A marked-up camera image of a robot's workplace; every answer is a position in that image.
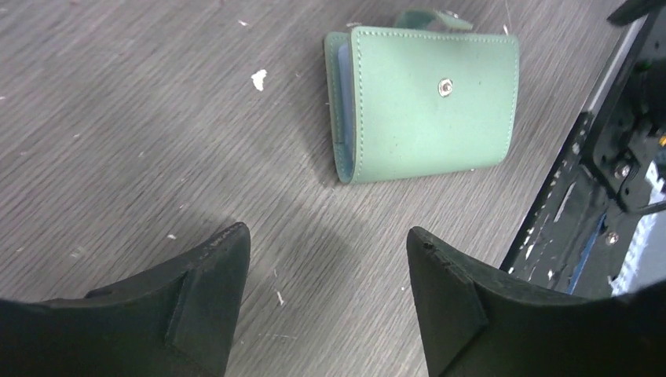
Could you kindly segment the green card holder wallet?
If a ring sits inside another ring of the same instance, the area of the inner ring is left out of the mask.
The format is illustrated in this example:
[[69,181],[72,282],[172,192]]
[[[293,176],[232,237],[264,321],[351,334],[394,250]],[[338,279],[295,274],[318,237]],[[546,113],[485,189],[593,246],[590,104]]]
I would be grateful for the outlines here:
[[344,184],[493,167],[510,148],[519,88],[514,35],[456,14],[407,10],[390,27],[324,38],[335,169]]

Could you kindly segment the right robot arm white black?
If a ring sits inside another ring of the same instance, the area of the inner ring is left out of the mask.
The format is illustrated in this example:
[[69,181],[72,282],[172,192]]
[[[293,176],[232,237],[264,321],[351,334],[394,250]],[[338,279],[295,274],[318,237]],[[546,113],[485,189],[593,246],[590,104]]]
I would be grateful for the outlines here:
[[616,27],[642,22],[606,102],[591,150],[591,170],[626,213],[654,214],[665,202],[637,199],[642,176],[665,148],[665,3],[626,1],[608,16]]

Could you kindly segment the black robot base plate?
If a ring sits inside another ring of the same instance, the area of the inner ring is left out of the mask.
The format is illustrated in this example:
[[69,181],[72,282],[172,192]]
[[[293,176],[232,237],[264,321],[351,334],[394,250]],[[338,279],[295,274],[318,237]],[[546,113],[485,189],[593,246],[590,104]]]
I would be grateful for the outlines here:
[[[500,269],[585,298],[637,291],[665,279],[665,209],[636,215],[611,199],[591,170],[598,114],[642,22],[629,26],[578,115]],[[665,202],[665,148],[642,176],[637,199]]]

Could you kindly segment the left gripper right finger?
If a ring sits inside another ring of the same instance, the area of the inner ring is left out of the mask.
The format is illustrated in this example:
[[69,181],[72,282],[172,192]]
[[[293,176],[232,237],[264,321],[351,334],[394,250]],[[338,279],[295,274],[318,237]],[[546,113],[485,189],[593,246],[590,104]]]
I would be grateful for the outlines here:
[[662,376],[665,285],[586,299],[519,280],[423,228],[406,241],[431,376]]

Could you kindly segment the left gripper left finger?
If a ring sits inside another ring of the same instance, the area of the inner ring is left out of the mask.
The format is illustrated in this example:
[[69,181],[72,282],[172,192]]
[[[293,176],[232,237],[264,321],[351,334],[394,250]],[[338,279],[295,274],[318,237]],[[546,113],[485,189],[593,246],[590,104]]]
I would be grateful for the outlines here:
[[242,222],[78,299],[1,302],[4,376],[223,376],[251,256]]

